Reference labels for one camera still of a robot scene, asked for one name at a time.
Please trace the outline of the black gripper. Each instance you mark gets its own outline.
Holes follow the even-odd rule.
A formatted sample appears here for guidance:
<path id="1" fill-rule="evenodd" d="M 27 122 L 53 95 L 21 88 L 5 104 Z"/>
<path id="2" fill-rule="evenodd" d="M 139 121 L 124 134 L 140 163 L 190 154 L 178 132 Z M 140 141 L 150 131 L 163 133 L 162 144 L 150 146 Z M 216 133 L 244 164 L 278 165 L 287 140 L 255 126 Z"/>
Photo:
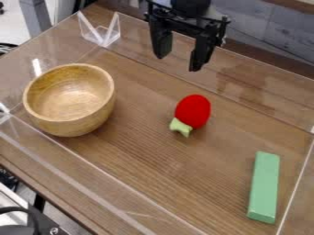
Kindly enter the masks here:
<path id="1" fill-rule="evenodd" d="M 222 47 L 226 44 L 226 31 L 231 19 L 215 9 L 212 0 L 146 0 L 146 2 L 150 15 L 175 20 L 196 28 L 215 27 L 216 45 Z M 151 18 L 150 33 L 154 53 L 159 59 L 163 59 L 172 51 L 172 32 L 163 21 Z M 199 71 L 208 63 L 214 48 L 215 39 L 207 34 L 200 34 L 195 38 L 195 48 L 190 54 L 191 72 Z"/>

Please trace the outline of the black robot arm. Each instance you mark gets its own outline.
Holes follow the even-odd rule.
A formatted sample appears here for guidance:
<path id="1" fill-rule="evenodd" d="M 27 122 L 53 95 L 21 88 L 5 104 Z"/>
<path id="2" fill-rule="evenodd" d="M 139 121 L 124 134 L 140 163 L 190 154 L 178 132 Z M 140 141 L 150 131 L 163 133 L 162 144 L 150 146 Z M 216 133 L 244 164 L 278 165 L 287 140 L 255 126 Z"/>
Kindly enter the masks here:
<path id="1" fill-rule="evenodd" d="M 163 59 L 172 52 L 172 33 L 195 39 L 188 70 L 196 72 L 210 62 L 215 47 L 226 43 L 230 18 L 211 6 L 212 0 L 146 0 L 152 49 Z"/>

